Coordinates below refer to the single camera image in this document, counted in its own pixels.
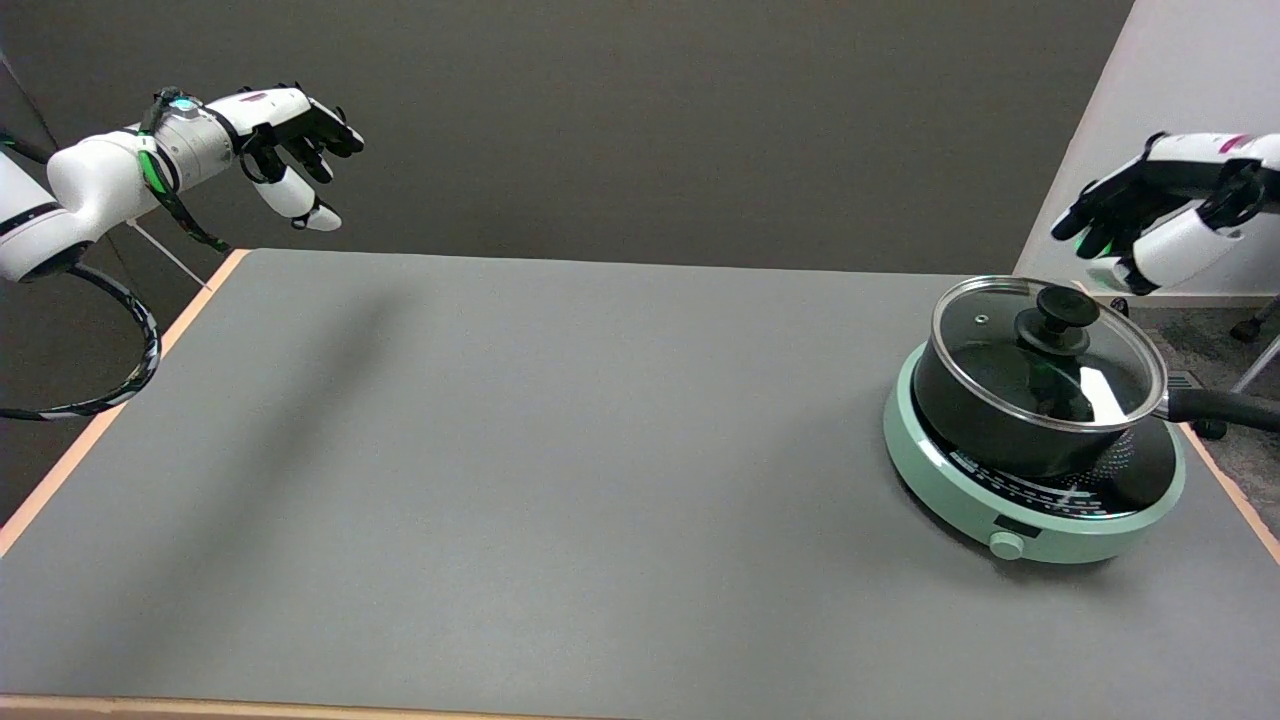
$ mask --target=pot lid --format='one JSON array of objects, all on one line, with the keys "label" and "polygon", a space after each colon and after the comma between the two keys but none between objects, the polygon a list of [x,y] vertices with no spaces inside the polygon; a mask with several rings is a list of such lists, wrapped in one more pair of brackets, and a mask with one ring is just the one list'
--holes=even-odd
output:
[{"label": "pot lid", "polygon": [[972,392],[1051,428],[1125,428],[1165,393],[1165,361],[1137,325],[1075,288],[1043,281],[961,282],[934,307],[932,342]]}]

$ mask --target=pot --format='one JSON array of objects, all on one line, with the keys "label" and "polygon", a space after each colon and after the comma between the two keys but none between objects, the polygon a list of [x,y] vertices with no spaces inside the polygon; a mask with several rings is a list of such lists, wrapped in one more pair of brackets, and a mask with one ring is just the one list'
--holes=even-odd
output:
[{"label": "pot", "polygon": [[1149,416],[1280,432],[1280,404],[1170,392],[1160,351],[1128,318],[1075,288],[1007,275],[938,300],[911,389],[937,436],[1023,478],[1084,473]]}]

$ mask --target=floor vent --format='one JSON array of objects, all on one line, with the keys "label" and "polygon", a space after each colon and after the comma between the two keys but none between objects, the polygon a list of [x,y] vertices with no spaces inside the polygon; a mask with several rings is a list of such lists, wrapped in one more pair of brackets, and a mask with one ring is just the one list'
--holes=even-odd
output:
[{"label": "floor vent", "polygon": [[1196,375],[1190,370],[1170,370],[1169,372],[1169,389],[1203,389],[1204,386],[1199,384]]}]

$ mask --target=lid rim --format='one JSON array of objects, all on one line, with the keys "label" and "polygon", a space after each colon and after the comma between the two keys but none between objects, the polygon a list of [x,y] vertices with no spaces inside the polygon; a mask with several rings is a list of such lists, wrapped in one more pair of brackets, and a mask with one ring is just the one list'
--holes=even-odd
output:
[{"label": "lid rim", "polygon": [[1023,278],[1018,275],[978,275],[974,278],[969,278],[966,281],[961,281],[960,283],[955,284],[951,290],[942,293],[942,297],[938,299],[938,302],[933,307],[933,318],[929,328],[929,347],[933,348],[933,352],[938,356],[938,360],[942,363],[942,366],[946,368],[947,372],[951,373],[951,375],[956,380],[959,380],[961,386],[965,387],[965,389],[968,389],[975,397],[980,398],[987,405],[991,405],[996,410],[1000,410],[1001,413],[1005,413],[1006,415],[1010,415],[1018,420],[1032,423],[1034,425],[1039,425],[1052,430],[1064,430],[1064,432],[1082,433],[1082,434],[1085,433],[1105,434],[1108,432],[1119,432],[1129,429],[1139,420],[1143,420],[1144,418],[1149,416],[1160,407],[1167,389],[1166,383],[1169,382],[1169,370],[1167,366],[1165,365],[1164,356],[1161,356],[1160,351],[1156,350],[1156,346],[1152,345],[1151,338],[1148,338],[1146,333],[1143,333],[1142,329],[1138,328],[1138,325],[1133,324],[1133,320],[1125,318],[1115,309],[1102,305],[1101,302],[1097,302],[1097,300],[1094,300],[1094,304],[1098,305],[1098,310],[1102,313],[1102,315],[1108,316],[1114,320],[1119,320],[1121,323],[1123,329],[1128,332],[1129,336],[1137,341],[1137,346],[1140,348],[1138,352],[1139,359],[1143,361],[1147,374],[1151,378],[1151,391],[1147,398],[1143,400],[1143,402],[1138,405],[1135,409],[1126,413],[1124,420],[1114,423],[1080,423],[1074,420],[1061,420],[1059,418],[1050,418],[1047,415],[1039,415],[1024,407],[1019,407],[1018,405],[1005,400],[1004,397],[1000,397],[998,395],[988,389],[986,386],[973,379],[973,377],[970,377],[955,361],[955,359],[951,356],[951,351],[946,347],[946,343],[942,342],[942,314],[951,305],[951,302],[954,302],[959,297],[969,295],[974,291],[1009,287],[1011,284],[1029,287],[1030,284],[1056,286],[1059,283],[1051,283],[1048,281],[1041,281],[1036,278]]}]

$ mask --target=chair wheel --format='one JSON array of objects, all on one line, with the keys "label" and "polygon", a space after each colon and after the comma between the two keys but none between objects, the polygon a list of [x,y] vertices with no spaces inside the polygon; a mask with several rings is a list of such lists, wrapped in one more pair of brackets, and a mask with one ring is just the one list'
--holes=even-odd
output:
[{"label": "chair wheel", "polygon": [[1198,437],[1204,439],[1222,439],[1226,437],[1226,423],[1221,420],[1194,420],[1192,429]]},{"label": "chair wheel", "polygon": [[1249,318],[1248,320],[1240,320],[1235,323],[1231,328],[1231,337],[1240,342],[1253,342],[1258,340],[1258,334],[1262,333],[1262,323]]}]

